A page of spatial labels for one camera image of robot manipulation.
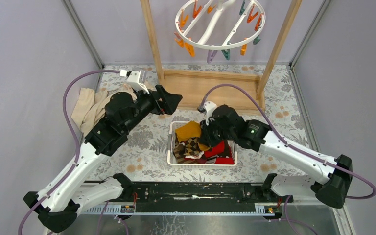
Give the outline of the white plastic basket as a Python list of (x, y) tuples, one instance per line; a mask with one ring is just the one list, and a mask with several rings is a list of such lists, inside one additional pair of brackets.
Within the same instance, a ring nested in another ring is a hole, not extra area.
[(233, 141), (218, 140), (207, 145), (202, 139), (200, 124), (174, 121), (168, 133), (167, 163), (182, 168), (229, 168), (237, 166), (238, 157)]

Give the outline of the red sock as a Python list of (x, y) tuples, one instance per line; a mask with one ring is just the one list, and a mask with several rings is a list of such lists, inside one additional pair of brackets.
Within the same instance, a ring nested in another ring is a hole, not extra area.
[(217, 157), (215, 159), (217, 165), (234, 165), (235, 159), (233, 157)]
[(226, 141), (220, 142), (217, 146), (210, 148), (204, 152), (206, 158), (222, 154), (225, 151)]

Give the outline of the mustard yellow sock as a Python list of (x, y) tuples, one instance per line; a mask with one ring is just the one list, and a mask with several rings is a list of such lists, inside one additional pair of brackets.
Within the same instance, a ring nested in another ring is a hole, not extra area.
[(207, 151), (210, 149), (209, 146), (201, 144), (199, 142), (199, 138), (201, 136), (201, 127), (198, 122), (190, 121), (184, 126), (177, 128), (175, 130), (176, 138), (178, 138), (179, 141), (185, 141), (189, 138), (198, 138), (198, 143), (200, 146), (200, 149), (203, 151)]

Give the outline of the brown yellow argyle sock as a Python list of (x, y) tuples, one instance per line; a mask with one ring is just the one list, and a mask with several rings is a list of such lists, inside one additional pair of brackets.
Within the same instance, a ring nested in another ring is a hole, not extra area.
[(176, 138), (173, 154), (177, 160), (197, 160), (203, 156), (204, 151), (200, 149), (198, 138), (189, 138), (185, 141)]

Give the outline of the brown tan striped sock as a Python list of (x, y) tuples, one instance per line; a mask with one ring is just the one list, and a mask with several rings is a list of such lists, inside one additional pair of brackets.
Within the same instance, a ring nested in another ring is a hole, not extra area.
[(173, 148), (173, 155), (178, 164), (193, 164), (193, 159), (186, 159), (186, 154), (192, 153), (195, 151), (195, 147), (188, 145), (183, 145), (182, 143), (175, 143)]

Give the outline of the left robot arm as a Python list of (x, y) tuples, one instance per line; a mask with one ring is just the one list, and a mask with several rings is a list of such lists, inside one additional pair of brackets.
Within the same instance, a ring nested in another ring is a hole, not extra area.
[(155, 90), (139, 90), (136, 99), (118, 92), (105, 106), (105, 115), (85, 137), (77, 153), (44, 189), (28, 192), (23, 200), (36, 212), (39, 221), (51, 232), (60, 233), (86, 210), (102, 202), (127, 201), (132, 196), (131, 181), (122, 173), (90, 189), (80, 186), (98, 166), (112, 156), (128, 135), (149, 114), (173, 114), (183, 96), (172, 94), (161, 85)]

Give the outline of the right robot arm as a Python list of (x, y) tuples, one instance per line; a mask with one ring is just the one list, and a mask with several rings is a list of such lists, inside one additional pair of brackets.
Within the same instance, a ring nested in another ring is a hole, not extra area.
[(233, 141), (243, 149), (276, 157), (305, 173), (301, 176), (269, 174), (261, 187), (266, 201), (292, 195), (315, 197), (336, 209), (344, 206), (353, 179), (350, 157), (324, 155), (285, 136), (277, 136), (268, 124), (256, 119), (244, 120), (227, 105), (217, 106), (207, 101), (199, 111), (205, 114), (200, 123), (201, 144), (215, 147), (222, 141)]

